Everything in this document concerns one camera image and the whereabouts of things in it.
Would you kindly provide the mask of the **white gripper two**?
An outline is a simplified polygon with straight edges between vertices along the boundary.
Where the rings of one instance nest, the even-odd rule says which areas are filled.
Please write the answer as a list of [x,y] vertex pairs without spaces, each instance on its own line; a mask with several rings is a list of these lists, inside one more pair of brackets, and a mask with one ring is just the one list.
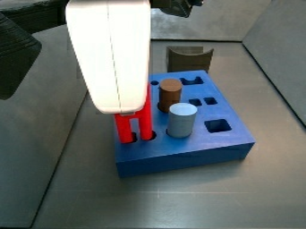
[[70,0],[66,20],[98,110],[104,114],[139,111],[148,84],[150,0]]

